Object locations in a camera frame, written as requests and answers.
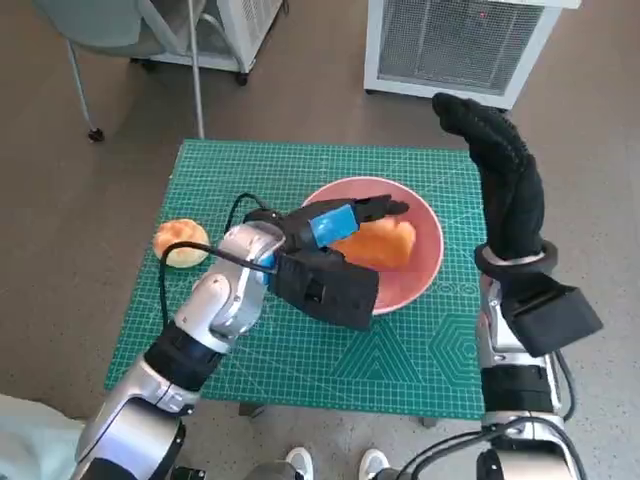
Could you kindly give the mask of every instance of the pink bowl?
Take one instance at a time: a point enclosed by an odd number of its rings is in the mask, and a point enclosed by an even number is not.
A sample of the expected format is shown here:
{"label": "pink bowl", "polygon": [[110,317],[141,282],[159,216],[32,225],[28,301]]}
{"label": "pink bowl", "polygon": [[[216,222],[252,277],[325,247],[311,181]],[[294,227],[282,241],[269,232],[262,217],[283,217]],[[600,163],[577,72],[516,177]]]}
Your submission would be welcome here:
{"label": "pink bowl", "polygon": [[409,263],[398,270],[380,272],[374,315],[389,313],[415,300],[431,285],[442,263],[444,241],[438,217],[417,193],[399,183],[378,177],[343,178],[322,187],[304,201],[304,205],[334,198],[365,198],[391,194],[394,200],[407,202],[406,220],[416,229],[416,243]]}

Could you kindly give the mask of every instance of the bread roll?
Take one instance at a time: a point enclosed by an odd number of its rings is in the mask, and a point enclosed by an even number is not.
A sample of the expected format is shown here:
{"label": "bread roll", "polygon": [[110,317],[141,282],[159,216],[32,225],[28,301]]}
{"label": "bread roll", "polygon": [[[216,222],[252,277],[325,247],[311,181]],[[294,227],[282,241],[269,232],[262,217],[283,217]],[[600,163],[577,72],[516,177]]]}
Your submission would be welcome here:
{"label": "bread roll", "polygon": [[[181,218],[163,223],[153,237],[153,252],[160,259],[165,249],[177,242],[197,242],[210,245],[204,228],[193,220]],[[207,252],[193,248],[178,248],[167,257],[167,265],[188,268],[199,264],[207,257]]]}
{"label": "bread roll", "polygon": [[350,263],[381,271],[407,265],[415,242],[413,225],[386,217],[363,223],[360,230],[335,242],[332,248],[342,252]]}

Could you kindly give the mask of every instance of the cutting mat grid lines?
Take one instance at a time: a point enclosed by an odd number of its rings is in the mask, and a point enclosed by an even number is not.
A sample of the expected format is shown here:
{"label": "cutting mat grid lines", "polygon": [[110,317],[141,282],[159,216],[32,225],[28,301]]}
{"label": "cutting mat grid lines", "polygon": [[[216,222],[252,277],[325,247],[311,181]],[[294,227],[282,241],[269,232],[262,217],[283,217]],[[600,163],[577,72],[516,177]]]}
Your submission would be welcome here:
{"label": "cutting mat grid lines", "polygon": [[[222,361],[203,396],[478,418],[482,395],[474,324],[479,292],[472,253],[485,233],[479,179],[467,152],[188,140],[180,149],[157,224],[193,218],[217,242],[231,203],[242,192],[255,193],[286,212],[323,185],[358,175],[400,182],[420,194],[438,215],[445,253],[427,293],[398,312],[374,319],[367,333],[311,320],[267,295],[258,325]],[[245,211],[239,209],[236,221]],[[188,297],[210,262],[168,272],[171,312]],[[158,261],[149,246],[109,368],[107,388],[160,333],[157,276]]]}

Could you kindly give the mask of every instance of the shoe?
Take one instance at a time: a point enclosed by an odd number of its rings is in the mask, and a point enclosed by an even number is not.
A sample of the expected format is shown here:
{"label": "shoe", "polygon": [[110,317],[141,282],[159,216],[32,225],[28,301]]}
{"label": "shoe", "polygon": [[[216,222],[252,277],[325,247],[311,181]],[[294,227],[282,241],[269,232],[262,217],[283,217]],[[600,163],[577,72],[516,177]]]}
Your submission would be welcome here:
{"label": "shoe", "polygon": [[306,449],[294,448],[289,452],[285,461],[293,465],[293,468],[304,477],[304,480],[313,480],[313,460]]}
{"label": "shoe", "polygon": [[360,461],[358,480],[371,480],[385,468],[389,468],[389,460],[385,454],[375,448],[367,450]]}

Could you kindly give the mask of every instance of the cable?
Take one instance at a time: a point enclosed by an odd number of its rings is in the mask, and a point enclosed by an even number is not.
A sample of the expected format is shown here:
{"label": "cable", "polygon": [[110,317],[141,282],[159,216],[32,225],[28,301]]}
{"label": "cable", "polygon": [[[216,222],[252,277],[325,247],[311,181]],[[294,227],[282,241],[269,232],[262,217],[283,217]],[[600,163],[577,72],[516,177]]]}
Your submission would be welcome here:
{"label": "cable", "polygon": [[476,437],[478,435],[481,435],[482,432],[479,430],[475,430],[475,431],[471,431],[471,432],[463,432],[463,433],[459,433],[457,435],[453,435],[449,438],[445,438],[444,440],[440,440],[439,442],[434,443],[433,445],[431,445],[428,448],[425,448],[423,451],[421,451],[420,453],[416,454],[415,457],[413,457],[411,460],[409,460],[407,463],[404,464],[404,467],[402,467],[402,470],[400,470],[398,472],[398,475],[396,475],[395,480],[400,480],[400,477],[402,477],[402,475],[409,470],[409,468],[411,467],[411,465],[413,465],[413,463],[415,463],[416,460],[418,460],[420,457],[426,455],[427,453],[429,453],[431,450],[434,450],[438,447],[441,447],[442,445],[449,443],[449,442],[453,442],[454,440],[460,440],[462,438],[466,438],[466,437]]}
{"label": "cable", "polygon": [[568,422],[573,418],[573,415],[576,413],[576,408],[578,407],[576,382],[562,352],[560,350],[556,350],[555,354],[556,359],[558,360],[558,365],[560,365],[560,370],[562,370],[562,375],[564,375],[564,379],[567,382],[567,390],[569,390],[569,409],[567,410],[567,413],[565,413],[562,417],[565,422]]}
{"label": "cable", "polygon": [[160,268],[158,269],[158,281],[160,284],[160,308],[162,309],[162,326],[163,327],[166,327],[169,324],[169,309],[167,308],[167,286],[165,285],[165,271],[167,269],[167,257],[171,252],[173,252],[178,248],[193,248],[195,250],[201,250],[203,252],[207,252],[210,255],[215,255],[216,257],[222,258],[231,263],[235,263],[236,265],[239,265],[241,267],[255,270],[256,272],[262,272],[269,275],[276,273],[276,271],[272,268],[250,262],[249,260],[245,260],[244,258],[236,257],[235,255],[232,255],[229,252],[225,252],[224,250],[220,250],[219,248],[211,247],[203,243],[196,243],[196,242],[172,243],[164,250],[164,252],[162,252],[162,257],[160,258]]}
{"label": "cable", "polygon": [[233,223],[233,216],[235,215],[236,210],[240,205],[240,202],[242,202],[242,200],[244,200],[245,198],[250,198],[251,200],[256,202],[260,206],[260,208],[264,210],[269,210],[269,205],[264,203],[260,199],[260,197],[258,197],[257,195],[254,195],[253,193],[248,193],[248,192],[241,193],[236,197],[236,199],[233,202],[233,205],[231,206],[231,210],[229,211],[229,215],[227,216],[227,223],[224,226],[224,233],[227,233],[231,228],[231,224]]}
{"label": "cable", "polygon": [[542,417],[518,417],[515,420],[495,427],[493,430],[484,432],[474,438],[471,438],[469,440],[462,440],[453,445],[449,445],[448,447],[441,448],[437,452],[429,455],[427,458],[422,460],[416,466],[416,468],[413,470],[413,473],[411,474],[411,480],[418,480],[422,471],[437,460],[440,460],[447,455],[459,452],[460,450],[464,450],[465,448],[471,447],[478,443],[491,441],[494,438],[504,435],[508,430],[527,422],[539,423],[550,427],[564,442],[565,446],[569,450],[569,454],[571,455],[571,457],[573,457],[573,461],[576,464],[576,469],[578,470],[578,474],[580,475],[580,480],[587,480],[587,472],[584,469],[582,459],[578,454],[576,446],[571,441],[571,438],[569,438],[569,435],[567,435],[567,433],[561,427],[553,423],[551,420]]}

